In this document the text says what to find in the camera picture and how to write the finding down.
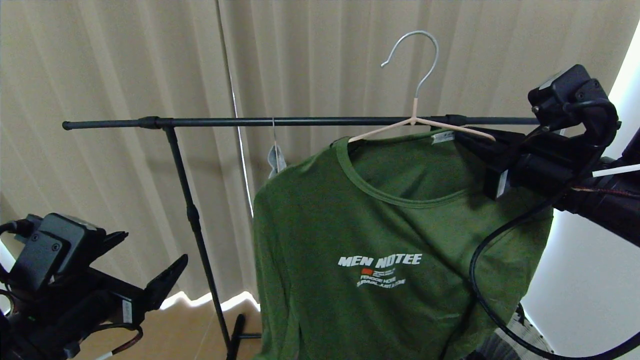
curtain fold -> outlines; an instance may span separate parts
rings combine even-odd
[[[240,117],[409,116],[433,46],[417,35],[380,63],[416,29],[434,34],[441,50],[420,115],[529,116],[527,92],[575,63],[611,88],[640,4],[3,1],[0,17],[0,220],[55,211],[129,231],[95,266],[137,286],[187,253],[175,291],[195,299],[208,287],[164,133],[64,131],[64,120],[233,117],[234,101]],[[275,132],[291,164],[370,130]],[[256,295],[247,188],[252,198],[267,180],[273,133],[240,129],[245,185],[238,129],[177,129],[223,300]]]

tiled floor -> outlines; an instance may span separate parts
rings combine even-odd
[[[238,314],[246,316],[245,332],[260,332],[260,313],[250,302],[243,302],[225,312],[229,333]],[[142,323],[144,338],[132,348],[115,355],[113,360],[225,360],[227,351],[220,333],[218,318],[210,302],[189,307],[183,302],[164,311],[147,313]],[[127,330],[113,329],[91,335],[81,345],[75,359],[94,360],[134,336]],[[260,350],[260,339],[242,340],[238,360],[249,360]]]

shirt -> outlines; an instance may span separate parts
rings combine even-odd
[[[432,135],[340,139],[255,196],[267,359],[459,359],[495,325],[474,300],[471,255],[543,199],[482,193],[484,165]],[[478,285],[508,321],[545,248],[552,210],[494,239]]]

hanger hook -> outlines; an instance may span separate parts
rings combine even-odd
[[[429,69],[429,72],[424,76],[424,78],[422,78],[422,80],[420,80],[420,83],[418,83],[418,87],[415,89],[415,98],[418,98],[418,93],[420,92],[420,87],[422,86],[422,84],[424,83],[425,80],[427,80],[427,78],[429,77],[429,75],[431,75],[431,73],[433,72],[433,69],[436,67],[436,64],[438,63],[438,55],[440,53],[440,48],[438,47],[438,41],[436,40],[436,38],[431,35],[430,33],[423,31],[423,30],[416,30],[416,31],[411,31],[410,33],[406,33],[404,34],[394,45],[394,48],[391,49],[391,53],[389,54],[389,57],[387,58],[387,60],[385,62],[383,62],[382,64],[380,64],[380,67],[385,67],[386,64],[389,63],[389,61],[391,61],[391,57],[393,57],[394,52],[396,51],[396,48],[398,47],[398,45],[400,45],[400,43],[410,37],[411,35],[415,35],[415,34],[423,34],[426,35],[427,37],[429,37],[429,39],[431,39],[431,42],[433,43],[433,46],[435,46],[436,48],[436,56],[433,59],[433,65],[431,66],[431,68]]]

curtain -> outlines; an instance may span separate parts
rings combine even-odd
[[[409,116],[433,46],[417,35],[380,63],[416,29],[440,43],[419,115],[530,116],[527,92],[575,63],[611,89],[640,4],[3,1],[0,16],[0,220],[55,211],[128,231],[94,265],[137,286],[187,253],[175,291],[195,299],[208,288],[164,133],[64,131],[64,120]],[[274,131],[291,164],[368,130],[177,129],[223,300],[256,294],[250,200]]]

